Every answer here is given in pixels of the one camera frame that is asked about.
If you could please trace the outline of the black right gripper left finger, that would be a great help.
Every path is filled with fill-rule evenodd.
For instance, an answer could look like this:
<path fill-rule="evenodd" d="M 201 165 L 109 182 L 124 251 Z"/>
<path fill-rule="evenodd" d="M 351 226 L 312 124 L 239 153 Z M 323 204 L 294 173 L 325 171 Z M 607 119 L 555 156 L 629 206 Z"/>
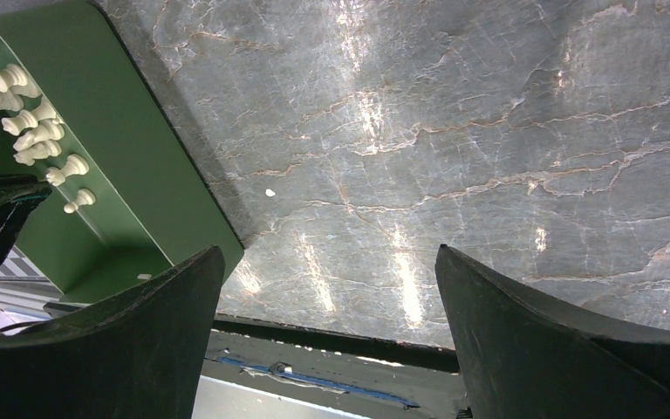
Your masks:
<path fill-rule="evenodd" d="M 189 418 L 225 267 L 210 247 L 110 298 L 0 334 L 0 418 Z"/>

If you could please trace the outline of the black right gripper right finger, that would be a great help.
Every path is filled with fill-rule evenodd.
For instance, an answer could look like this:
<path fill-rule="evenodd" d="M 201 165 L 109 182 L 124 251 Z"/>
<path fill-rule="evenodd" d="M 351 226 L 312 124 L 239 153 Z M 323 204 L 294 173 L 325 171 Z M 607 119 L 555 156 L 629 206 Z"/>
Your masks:
<path fill-rule="evenodd" d="M 435 275 L 476 418 L 670 418 L 670 331 L 574 306 L 448 245 Z"/>

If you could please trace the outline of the green plastic tray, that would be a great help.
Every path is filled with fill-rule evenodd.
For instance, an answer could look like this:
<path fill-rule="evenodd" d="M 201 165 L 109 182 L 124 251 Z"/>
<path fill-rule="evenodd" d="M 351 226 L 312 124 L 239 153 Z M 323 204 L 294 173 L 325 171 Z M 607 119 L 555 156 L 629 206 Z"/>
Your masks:
<path fill-rule="evenodd" d="M 63 119 L 62 153 L 19 164 L 1 119 L 0 175 L 44 177 L 81 155 L 86 175 L 69 177 L 28 217 L 16 247 L 63 293 L 87 305 L 137 285 L 214 245 L 225 271 L 243 245 L 195 169 L 113 27 L 98 7 L 65 1 L 0 15 L 0 70 L 20 65 Z M 94 205 L 63 207 L 80 189 Z"/>

